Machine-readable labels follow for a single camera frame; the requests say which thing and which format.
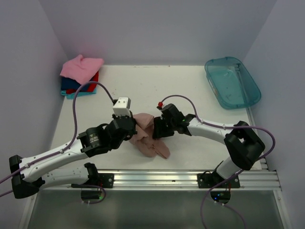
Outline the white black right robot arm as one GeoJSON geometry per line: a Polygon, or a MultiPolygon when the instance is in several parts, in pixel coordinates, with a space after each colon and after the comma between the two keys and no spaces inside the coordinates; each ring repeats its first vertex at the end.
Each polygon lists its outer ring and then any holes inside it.
{"type": "Polygon", "coordinates": [[[179,133],[204,137],[226,146],[229,157],[222,161],[213,172],[197,175],[199,188],[240,187],[240,185],[231,184],[229,178],[240,170],[250,170],[265,150],[265,144],[244,121],[226,127],[218,123],[207,124],[198,120],[194,114],[183,115],[174,104],[164,105],[159,102],[157,109],[162,114],[153,121],[154,139],[179,133]]]}

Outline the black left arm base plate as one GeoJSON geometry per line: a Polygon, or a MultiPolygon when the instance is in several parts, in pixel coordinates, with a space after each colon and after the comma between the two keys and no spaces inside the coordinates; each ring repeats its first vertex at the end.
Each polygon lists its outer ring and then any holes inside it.
{"type": "Polygon", "coordinates": [[[72,188],[113,188],[114,173],[99,173],[96,178],[90,178],[84,184],[71,184],[72,188]]]}

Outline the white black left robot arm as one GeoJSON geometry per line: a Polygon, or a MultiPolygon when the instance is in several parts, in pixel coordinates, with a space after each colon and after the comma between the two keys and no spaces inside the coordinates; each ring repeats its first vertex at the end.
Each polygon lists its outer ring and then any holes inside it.
{"type": "Polygon", "coordinates": [[[109,124],[91,127],[74,135],[70,143],[53,150],[28,158],[11,156],[14,197],[27,198],[41,189],[64,184],[80,188],[101,187],[102,179],[93,163],[75,169],[64,169],[63,166],[118,149],[123,141],[130,140],[135,134],[136,121],[132,116],[115,116],[109,124]]]}

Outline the dusty pink printed t-shirt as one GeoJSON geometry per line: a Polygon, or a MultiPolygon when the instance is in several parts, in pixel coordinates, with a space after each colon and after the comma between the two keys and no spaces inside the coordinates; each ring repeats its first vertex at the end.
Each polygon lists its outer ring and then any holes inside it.
{"type": "Polygon", "coordinates": [[[129,142],[134,145],[144,156],[156,157],[157,155],[167,159],[170,150],[160,139],[153,139],[154,116],[147,113],[133,115],[136,121],[136,132],[129,142]]]}

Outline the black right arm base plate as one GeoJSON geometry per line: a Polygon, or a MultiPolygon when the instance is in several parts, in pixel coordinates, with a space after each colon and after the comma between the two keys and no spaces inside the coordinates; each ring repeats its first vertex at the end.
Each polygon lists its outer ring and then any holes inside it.
{"type": "MultiPolygon", "coordinates": [[[[219,176],[215,171],[205,171],[203,173],[197,174],[197,184],[198,188],[212,188],[213,186],[221,183],[224,181],[224,178],[219,176]]],[[[217,188],[240,188],[240,182],[238,177],[233,178],[225,183],[221,184],[217,188]]]]}

